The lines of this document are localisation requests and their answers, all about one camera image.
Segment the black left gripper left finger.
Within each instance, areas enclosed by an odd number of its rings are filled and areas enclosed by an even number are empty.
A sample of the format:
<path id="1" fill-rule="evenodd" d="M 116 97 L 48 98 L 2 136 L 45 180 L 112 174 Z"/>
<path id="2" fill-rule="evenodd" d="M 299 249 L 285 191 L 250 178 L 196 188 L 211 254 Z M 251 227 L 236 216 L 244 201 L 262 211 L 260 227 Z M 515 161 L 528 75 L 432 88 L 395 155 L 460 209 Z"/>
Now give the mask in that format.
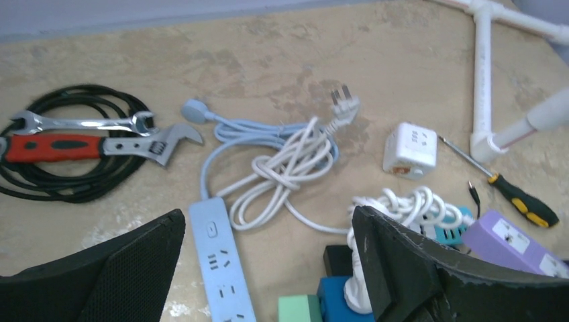
<path id="1" fill-rule="evenodd" d="M 174 209 L 64 258 L 1 277 L 2 321 L 159 321 L 185 235 Z"/>

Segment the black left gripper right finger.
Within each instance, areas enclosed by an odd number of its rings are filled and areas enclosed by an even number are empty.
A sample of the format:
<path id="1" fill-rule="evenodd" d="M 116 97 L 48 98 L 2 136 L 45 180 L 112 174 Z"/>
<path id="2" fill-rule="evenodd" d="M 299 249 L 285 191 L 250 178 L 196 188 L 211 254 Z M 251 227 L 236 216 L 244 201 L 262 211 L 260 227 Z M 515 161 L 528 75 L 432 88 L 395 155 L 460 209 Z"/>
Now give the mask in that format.
<path id="1" fill-rule="evenodd" d="M 352 226 L 376 321 L 567 321 L 568 281 L 483 262 L 369 206 Z"/>

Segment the white cube power socket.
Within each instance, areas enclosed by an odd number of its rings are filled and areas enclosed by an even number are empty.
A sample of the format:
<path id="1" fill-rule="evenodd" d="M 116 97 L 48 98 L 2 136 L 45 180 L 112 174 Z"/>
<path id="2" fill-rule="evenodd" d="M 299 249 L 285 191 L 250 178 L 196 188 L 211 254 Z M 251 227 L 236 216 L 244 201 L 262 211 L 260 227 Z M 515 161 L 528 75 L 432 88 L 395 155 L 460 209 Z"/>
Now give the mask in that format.
<path id="1" fill-rule="evenodd" d="M 419 180 L 435 169 L 437 134 L 431 129 L 402 122 L 385 142 L 382 169 L 409 180 Z"/>

